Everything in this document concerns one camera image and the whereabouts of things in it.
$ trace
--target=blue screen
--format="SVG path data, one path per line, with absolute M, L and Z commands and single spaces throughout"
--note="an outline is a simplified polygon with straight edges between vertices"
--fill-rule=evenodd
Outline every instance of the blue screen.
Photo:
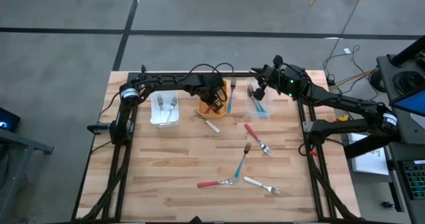
M 425 90 L 398 101 L 396 105 L 411 111 L 416 111 L 425 116 Z

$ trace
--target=wooden tabletop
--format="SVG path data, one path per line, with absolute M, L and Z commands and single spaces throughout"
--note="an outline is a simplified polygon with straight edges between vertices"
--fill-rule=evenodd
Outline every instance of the wooden tabletop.
M 323 71 L 308 73 L 316 85 L 327 88 Z M 104 107 L 127 80 L 127 75 L 128 72 L 111 73 Z M 150 124 L 151 102 L 146 100 L 140 104 L 122 221 L 188 222 L 194 216 L 203 221 L 317 221 L 307 160 L 298 154 L 303 137 L 297 104 L 271 88 L 266 91 L 273 100 L 271 118 L 248 118 L 244 113 L 246 78 L 239 78 L 232 113 L 223 119 L 211 120 L 220 128 L 218 134 L 193 113 L 199 103 L 197 96 L 179 92 L 180 124 L 172 128 L 158 129 Z M 117 99 L 101 121 L 115 119 L 118 106 Z M 315 111 L 317 119 L 335 120 L 332 108 L 318 107 Z M 273 149 L 272 156 L 263 155 L 258 143 L 247 134 L 245 123 Z M 96 136 L 94 148 L 109 140 L 108 134 Z M 252 148 L 240 176 L 277 187 L 282 194 L 272 195 L 242 178 L 236 185 L 197 188 L 198 182 L 232 177 L 247 142 L 252 143 Z M 92 154 L 77 217 L 87 214 L 105 190 L 113 149 L 113 145 L 108 144 Z M 342 146 L 326 142 L 323 151 L 332 188 L 350 211 L 359 215 Z M 322 189 L 321 198 L 328 213 Z M 114 200 L 110 215 L 114 214 Z

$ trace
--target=concrete floor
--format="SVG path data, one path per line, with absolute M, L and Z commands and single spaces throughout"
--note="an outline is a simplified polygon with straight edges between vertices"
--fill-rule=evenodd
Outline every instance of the concrete floor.
M 139 0 L 132 29 L 341 33 L 357 0 Z M 424 0 L 360 0 L 345 34 L 423 35 Z M 123 29 L 132 0 L 0 0 L 0 27 Z M 34 156 L 30 184 L 18 196 L 14 217 L 31 223 L 68 221 L 78 194 L 92 135 L 121 35 L 0 33 L 0 106 L 22 117 L 19 133 L 56 146 Z M 322 69 L 334 39 L 235 37 L 129 37 L 120 70 L 189 70 L 230 62 L 236 70 L 271 63 L 274 55 L 307 69 Z M 360 45 L 365 70 L 376 57 L 397 53 L 412 41 L 340 40 L 334 54 Z M 351 57 L 329 70 L 342 80 L 359 73 Z M 351 96 L 371 98 L 367 81 Z M 384 95 L 377 100 L 388 102 Z M 363 217 L 409 223 L 407 214 L 380 207 L 388 185 L 353 178 Z

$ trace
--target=computer screen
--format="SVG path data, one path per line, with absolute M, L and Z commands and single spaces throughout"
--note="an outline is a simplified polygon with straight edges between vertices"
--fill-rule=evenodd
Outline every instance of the computer screen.
M 425 117 L 425 90 L 400 99 L 394 102 L 392 106 Z

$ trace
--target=white container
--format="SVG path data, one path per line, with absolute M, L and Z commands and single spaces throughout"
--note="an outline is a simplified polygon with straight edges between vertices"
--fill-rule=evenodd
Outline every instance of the white container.
M 161 108 L 158 105 L 158 96 L 161 95 L 163 101 L 163 111 L 161 113 Z M 171 103 L 173 98 L 177 98 L 177 103 L 172 111 L 169 113 L 169 117 L 167 117 L 168 112 L 171 108 Z M 170 91 L 156 91 L 150 95 L 151 98 L 151 124 L 157 126 L 157 128 L 168 128 L 179 125 L 180 115 L 179 115 L 179 97 L 177 96 L 177 92 L 174 90 Z
M 255 78 L 248 78 L 247 84 L 251 84 L 254 88 L 254 91 L 258 88 L 258 82 Z M 261 107 L 263 107 L 265 112 L 259 112 L 256 108 L 256 105 L 254 101 L 248 96 L 248 93 L 246 93 L 246 100 L 245 100 L 245 114 L 247 117 L 251 118 L 269 118 L 273 113 L 273 100 L 271 99 L 271 96 L 268 95 L 268 92 L 271 90 L 271 88 L 267 88 L 264 93 L 264 97 L 261 101 L 256 101 L 257 103 L 261 104 Z

